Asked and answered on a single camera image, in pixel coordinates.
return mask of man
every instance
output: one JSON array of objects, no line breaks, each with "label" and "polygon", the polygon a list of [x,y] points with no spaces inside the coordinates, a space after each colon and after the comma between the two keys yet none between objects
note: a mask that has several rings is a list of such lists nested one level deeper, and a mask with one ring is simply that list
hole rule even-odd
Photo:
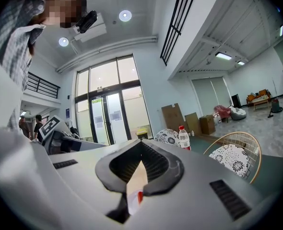
[{"label": "man", "polygon": [[[0,64],[21,91],[27,89],[34,43],[49,25],[72,27],[86,15],[87,0],[9,0],[0,14]],[[20,104],[7,127],[17,131]]]},{"label": "man", "polygon": [[39,129],[43,126],[41,123],[42,117],[41,115],[36,115],[36,125],[34,129],[34,139],[38,139],[39,142],[42,142],[42,136],[41,133],[39,132]]},{"label": "man", "polygon": [[22,130],[25,137],[28,137],[29,139],[31,139],[31,130],[28,127],[27,122],[25,121],[25,117],[21,116],[20,118],[21,118],[19,121],[20,129]]}]

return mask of cardboard box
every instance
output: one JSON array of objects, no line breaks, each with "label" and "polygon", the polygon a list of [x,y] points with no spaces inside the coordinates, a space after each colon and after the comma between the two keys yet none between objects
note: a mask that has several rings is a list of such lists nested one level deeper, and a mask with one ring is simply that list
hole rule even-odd
[{"label": "cardboard box", "polygon": [[187,132],[189,131],[188,125],[184,121],[178,103],[176,103],[174,107],[172,105],[162,107],[162,112],[167,128],[179,132],[179,126],[183,125],[185,130]]},{"label": "cardboard box", "polygon": [[203,134],[210,135],[215,132],[213,115],[205,115],[200,118],[200,127]]},{"label": "cardboard box", "polygon": [[189,115],[185,116],[185,120],[188,124],[189,131],[194,131],[194,135],[198,136],[201,135],[201,127],[200,127],[200,122],[199,118],[196,113],[191,113]]}]

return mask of checkered cloth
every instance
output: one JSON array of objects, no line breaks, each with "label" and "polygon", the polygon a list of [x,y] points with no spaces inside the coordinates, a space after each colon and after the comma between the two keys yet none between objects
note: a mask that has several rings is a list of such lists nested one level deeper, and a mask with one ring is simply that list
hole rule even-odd
[{"label": "checkered cloth", "polygon": [[[45,25],[28,26],[44,11],[45,0],[10,0],[0,14],[0,64],[23,91],[27,89],[28,68],[32,57],[28,42],[34,44]],[[20,104],[15,107],[8,127],[19,130]]]}]

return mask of door frame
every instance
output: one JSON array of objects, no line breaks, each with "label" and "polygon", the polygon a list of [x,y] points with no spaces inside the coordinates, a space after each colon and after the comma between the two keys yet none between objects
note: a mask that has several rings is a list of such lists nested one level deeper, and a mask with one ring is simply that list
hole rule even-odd
[{"label": "door frame", "polygon": [[88,97],[88,104],[89,104],[89,115],[90,115],[90,125],[91,125],[91,129],[92,129],[92,135],[94,138],[94,142],[98,143],[98,138],[97,138],[97,134],[95,131],[95,126],[94,126],[94,114],[93,114],[93,107],[92,107],[92,101],[96,100],[98,98],[101,98],[102,100],[102,107],[103,107],[103,113],[104,113],[104,123],[105,123],[105,127],[106,127],[106,132],[107,132],[107,138],[109,139],[109,143],[110,145],[114,145],[115,144],[115,139],[113,136],[113,132],[112,132],[112,128],[111,128],[111,122],[110,122],[110,118],[109,118],[109,113],[108,113],[108,106],[107,106],[107,97],[109,95],[113,95],[113,94],[119,94],[119,101],[120,101],[120,107],[121,107],[121,114],[122,114],[122,119],[123,119],[123,123],[124,123],[124,128],[126,130],[126,135],[127,135],[127,139],[131,140],[131,133],[130,133],[130,128],[129,128],[129,124],[128,124],[128,119],[127,119],[127,114],[126,114],[126,109],[124,106],[124,101],[123,101],[123,95],[122,95],[122,90],[116,90],[116,91],[111,91],[111,92],[106,92],[103,94],[98,93],[97,96],[89,96]]}]

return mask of balcony railing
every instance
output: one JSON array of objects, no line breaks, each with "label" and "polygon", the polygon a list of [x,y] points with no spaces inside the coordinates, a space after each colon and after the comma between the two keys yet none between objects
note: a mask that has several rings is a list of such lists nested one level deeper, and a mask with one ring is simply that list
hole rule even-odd
[{"label": "balcony railing", "polygon": [[57,99],[60,87],[50,83],[35,74],[28,73],[27,88],[40,94]]},{"label": "balcony railing", "polygon": [[189,13],[192,3],[193,0],[181,0],[181,2],[180,0],[176,0],[174,12],[171,17],[166,39],[161,52],[161,58],[166,66],[171,53],[174,50],[178,37],[181,35],[184,22]]}]

